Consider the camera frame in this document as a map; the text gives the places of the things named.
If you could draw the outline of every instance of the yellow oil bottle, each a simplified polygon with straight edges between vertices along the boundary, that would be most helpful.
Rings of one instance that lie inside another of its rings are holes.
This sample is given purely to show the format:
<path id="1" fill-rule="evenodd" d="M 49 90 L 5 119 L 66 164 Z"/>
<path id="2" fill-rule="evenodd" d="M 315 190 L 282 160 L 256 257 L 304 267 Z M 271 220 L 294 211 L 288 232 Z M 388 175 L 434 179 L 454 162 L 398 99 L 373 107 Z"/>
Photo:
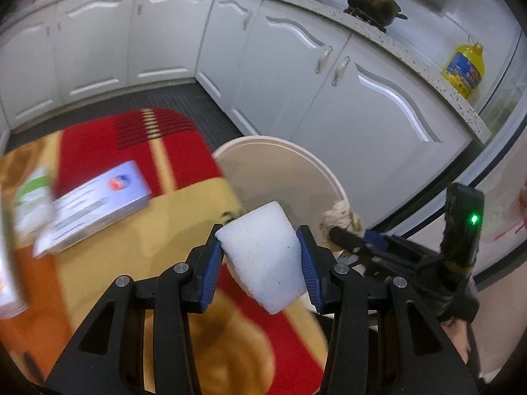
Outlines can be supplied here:
<path id="1" fill-rule="evenodd" d="M 471 96 L 485 75 L 482 55 L 481 44 L 463 44 L 455 50 L 450 62 L 443 69 L 442 76 L 465 99 Z"/>

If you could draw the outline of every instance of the dark floor tile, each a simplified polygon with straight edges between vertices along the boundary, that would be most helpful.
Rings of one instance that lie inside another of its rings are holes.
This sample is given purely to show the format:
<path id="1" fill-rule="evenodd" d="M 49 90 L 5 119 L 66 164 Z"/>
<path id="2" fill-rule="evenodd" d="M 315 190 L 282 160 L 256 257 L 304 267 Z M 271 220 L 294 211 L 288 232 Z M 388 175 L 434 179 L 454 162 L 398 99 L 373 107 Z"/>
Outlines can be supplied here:
<path id="1" fill-rule="evenodd" d="M 6 153 L 78 123 L 148 107 L 171 108 L 186 115 L 212 151 L 227 141 L 242 136 L 204 89 L 197 83 L 191 83 L 129 93 L 53 117 L 12 135 Z"/>

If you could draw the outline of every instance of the cooking pot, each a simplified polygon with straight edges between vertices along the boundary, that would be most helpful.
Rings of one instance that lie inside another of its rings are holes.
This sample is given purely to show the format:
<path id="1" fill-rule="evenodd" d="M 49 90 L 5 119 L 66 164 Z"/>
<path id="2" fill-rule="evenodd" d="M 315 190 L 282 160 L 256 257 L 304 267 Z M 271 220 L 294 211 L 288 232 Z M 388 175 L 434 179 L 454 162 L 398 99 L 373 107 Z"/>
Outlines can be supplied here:
<path id="1" fill-rule="evenodd" d="M 382 27 L 390 25 L 395 18 L 408 19 L 399 13 L 401 8 L 395 0 L 348 0 L 348 6 L 363 10 Z"/>

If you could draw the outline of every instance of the human hand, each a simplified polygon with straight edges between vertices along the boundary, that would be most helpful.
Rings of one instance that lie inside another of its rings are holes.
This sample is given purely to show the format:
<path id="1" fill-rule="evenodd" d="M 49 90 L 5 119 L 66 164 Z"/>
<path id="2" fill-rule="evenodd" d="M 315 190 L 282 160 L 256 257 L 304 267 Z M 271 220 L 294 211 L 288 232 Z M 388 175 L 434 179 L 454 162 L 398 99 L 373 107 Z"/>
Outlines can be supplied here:
<path id="1" fill-rule="evenodd" d="M 461 359 L 466 364 L 468 362 L 468 334 L 466 322 L 455 318 L 450 324 L 443 322 L 440 325 L 445 330 L 446 335 L 449 337 L 452 344 L 454 344 Z"/>

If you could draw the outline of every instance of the kitchen cabinet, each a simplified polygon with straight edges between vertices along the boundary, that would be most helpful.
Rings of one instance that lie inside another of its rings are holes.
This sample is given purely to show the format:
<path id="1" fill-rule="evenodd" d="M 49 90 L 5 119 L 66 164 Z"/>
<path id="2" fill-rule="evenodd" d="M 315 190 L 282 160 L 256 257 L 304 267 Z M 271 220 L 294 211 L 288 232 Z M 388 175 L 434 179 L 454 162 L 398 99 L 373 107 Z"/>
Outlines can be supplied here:
<path id="1" fill-rule="evenodd" d="M 58 3 L 55 52 L 65 104 L 127 86 L 133 1 Z"/>
<path id="2" fill-rule="evenodd" d="M 194 77 L 212 0 L 136 0 L 130 85 Z"/>
<path id="3" fill-rule="evenodd" d="M 11 128 L 62 104 L 53 56 L 55 9 L 27 16 L 0 37 L 0 96 Z"/>
<path id="4" fill-rule="evenodd" d="M 261 3 L 262 0 L 215 0 L 212 7 L 196 80 L 225 112 L 233 104 L 243 49 Z"/>
<path id="5" fill-rule="evenodd" d="M 7 118 L 5 117 L 4 111 L 2 110 L 2 103 L 0 102 L 0 156 L 4 154 L 10 133 L 11 130 L 7 124 Z"/>
<path id="6" fill-rule="evenodd" d="M 349 35 L 307 11 L 265 0 L 227 115 L 244 134 L 291 138 Z"/>
<path id="7" fill-rule="evenodd" d="M 371 226 L 446 169 L 471 137 L 428 85 L 353 35 L 292 140 L 335 173 Z"/>

